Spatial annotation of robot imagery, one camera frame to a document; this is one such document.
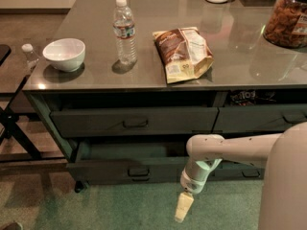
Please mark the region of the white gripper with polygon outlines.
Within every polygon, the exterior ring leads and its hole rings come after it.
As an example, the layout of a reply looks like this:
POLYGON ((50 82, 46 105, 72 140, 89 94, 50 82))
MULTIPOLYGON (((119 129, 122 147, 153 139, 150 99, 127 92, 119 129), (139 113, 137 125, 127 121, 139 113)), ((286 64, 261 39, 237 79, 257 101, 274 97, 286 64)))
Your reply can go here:
POLYGON ((199 194, 208 176, 220 165, 222 159, 213 161, 196 161, 189 158, 180 177, 180 184, 184 191, 178 196, 175 221, 182 223, 191 208, 193 195, 199 194))

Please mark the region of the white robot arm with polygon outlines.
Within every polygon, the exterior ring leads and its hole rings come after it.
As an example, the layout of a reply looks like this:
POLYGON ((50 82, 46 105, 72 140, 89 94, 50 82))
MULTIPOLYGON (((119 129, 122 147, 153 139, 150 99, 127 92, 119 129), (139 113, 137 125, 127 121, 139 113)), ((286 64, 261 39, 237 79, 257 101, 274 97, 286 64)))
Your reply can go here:
POLYGON ((195 135, 186 150, 176 221, 184 221, 208 175, 227 160, 265 170, 258 230, 307 230, 307 123, 282 133, 232 139, 195 135))

